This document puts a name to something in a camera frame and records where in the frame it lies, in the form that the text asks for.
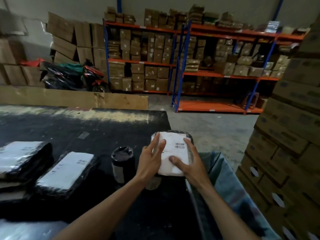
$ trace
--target person's right hand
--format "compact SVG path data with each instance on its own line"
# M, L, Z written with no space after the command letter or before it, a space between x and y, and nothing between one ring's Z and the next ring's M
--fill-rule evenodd
M183 139L193 154L193 163L191 165L184 164L178 157L170 156L169 160L180 169L185 175L186 179L192 184L198 191L202 190L206 186L211 186L208 173L203 165L197 148L188 139Z

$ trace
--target wrapped package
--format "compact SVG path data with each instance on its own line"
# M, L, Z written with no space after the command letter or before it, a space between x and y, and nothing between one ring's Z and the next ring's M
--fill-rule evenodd
M156 133L151 136L151 140L153 140L155 135ZM192 136L187 132L178 130L160 132L159 143L163 139L165 139L167 143L161 154L161 166L158 170L159 175L183 176L183 172L169 161L170 156L178 157L187 165L193 162L193 155L190 148L188 148L184 142L184 138L187 138L193 144Z
M0 179L27 181L37 164L52 157L52 145L44 141L14 141L0 148Z
M36 182L36 191L43 197L67 199L99 165L93 154L69 152L60 156L55 165Z

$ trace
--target white wall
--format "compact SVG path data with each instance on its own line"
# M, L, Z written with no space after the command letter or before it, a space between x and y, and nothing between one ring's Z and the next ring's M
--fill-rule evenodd
M122 0L122 11L133 14L143 24L144 9L168 12L170 8L187 12L197 3L205 11L234 12L235 20L259 25L268 22L279 0ZM23 31L21 40L29 59L49 57L52 38L42 29L47 13L67 19L101 23L107 6L117 7L117 0L0 0L0 29L3 33ZM278 19L282 25L308 27L320 12L320 0L285 0Z

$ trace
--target gray floor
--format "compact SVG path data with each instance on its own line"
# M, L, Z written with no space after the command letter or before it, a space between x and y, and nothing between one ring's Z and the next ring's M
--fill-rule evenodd
M221 151L234 170L238 167L258 115L175 113L170 103L171 96L149 95L149 110L167 111L171 128L189 132L199 152Z

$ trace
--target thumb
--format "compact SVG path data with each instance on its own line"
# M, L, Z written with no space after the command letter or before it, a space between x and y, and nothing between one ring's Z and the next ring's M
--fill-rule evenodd
M186 173L188 165L184 164L178 157L170 156L169 161L172 162L172 164L180 169L183 173Z

